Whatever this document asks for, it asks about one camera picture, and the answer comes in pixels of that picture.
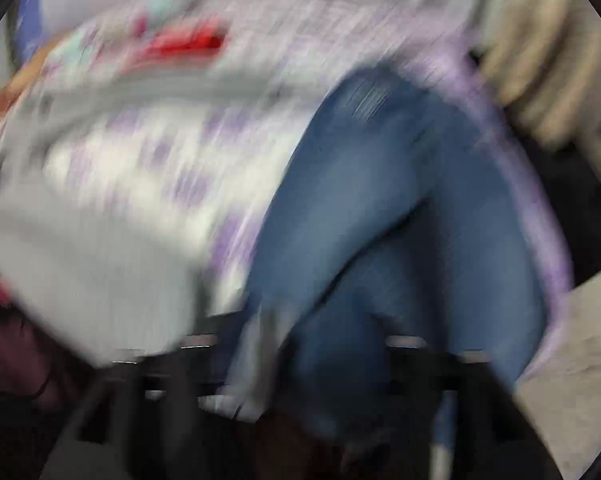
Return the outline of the purple floral bed sheet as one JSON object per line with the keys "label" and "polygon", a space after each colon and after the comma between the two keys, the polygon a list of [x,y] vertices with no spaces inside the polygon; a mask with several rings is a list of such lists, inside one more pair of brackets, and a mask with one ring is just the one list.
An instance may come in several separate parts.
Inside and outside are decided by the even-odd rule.
{"label": "purple floral bed sheet", "polygon": [[196,292],[212,312],[234,307],[311,117],[379,61],[460,108],[506,179],[549,314],[537,370],[571,286],[555,216],[462,37],[395,6],[141,0],[79,26],[0,105],[0,275],[92,365],[165,350]]}

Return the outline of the blue denim jeans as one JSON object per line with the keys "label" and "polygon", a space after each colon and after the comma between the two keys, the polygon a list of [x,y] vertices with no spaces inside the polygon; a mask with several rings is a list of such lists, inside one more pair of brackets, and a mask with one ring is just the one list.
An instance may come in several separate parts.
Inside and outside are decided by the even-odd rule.
{"label": "blue denim jeans", "polygon": [[479,128],[392,66],[322,102],[258,235],[227,390],[250,417],[273,399],[325,434],[389,408],[388,336],[482,351],[512,388],[546,305],[513,194]]}

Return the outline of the teal pink floral folded blanket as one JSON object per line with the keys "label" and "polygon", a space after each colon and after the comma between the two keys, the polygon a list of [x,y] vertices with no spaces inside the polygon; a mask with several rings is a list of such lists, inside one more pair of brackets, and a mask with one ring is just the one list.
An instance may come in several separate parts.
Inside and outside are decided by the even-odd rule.
{"label": "teal pink floral folded blanket", "polygon": [[52,58],[80,63],[94,60],[105,49],[142,39],[189,6],[190,0],[134,0],[90,18],[65,36],[52,50]]}

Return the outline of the grey fleece sweatpants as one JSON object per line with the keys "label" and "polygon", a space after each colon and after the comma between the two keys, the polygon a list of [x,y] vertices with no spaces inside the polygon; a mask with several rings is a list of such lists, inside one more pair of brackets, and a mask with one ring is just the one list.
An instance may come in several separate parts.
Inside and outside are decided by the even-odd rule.
{"label": "grey fleece sweatpants", "polygon": [[93,365],[165,351],[234,307],[314,109],[243,73],[32,89],[0,131],[0,276]]}

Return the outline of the red white blue folded garment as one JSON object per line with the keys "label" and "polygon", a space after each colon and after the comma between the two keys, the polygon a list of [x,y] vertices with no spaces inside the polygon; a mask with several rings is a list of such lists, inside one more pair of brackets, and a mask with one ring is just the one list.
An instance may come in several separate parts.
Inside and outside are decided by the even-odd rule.
{"label": "red white blue folded garment", "polygon": [[207,62],[220,55],[227,36],[227,24],[217,20],[165,27],[137,47],[129,65]]}

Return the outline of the beige striped curtain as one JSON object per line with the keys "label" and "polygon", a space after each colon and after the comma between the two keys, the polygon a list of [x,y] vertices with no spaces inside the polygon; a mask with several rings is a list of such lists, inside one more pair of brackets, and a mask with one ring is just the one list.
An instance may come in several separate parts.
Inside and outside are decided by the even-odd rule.
{"label": "beige striped curtain", "polygon": [[506,0],[481,71],[543,148],[601,127],[601,17],[589,0]]}

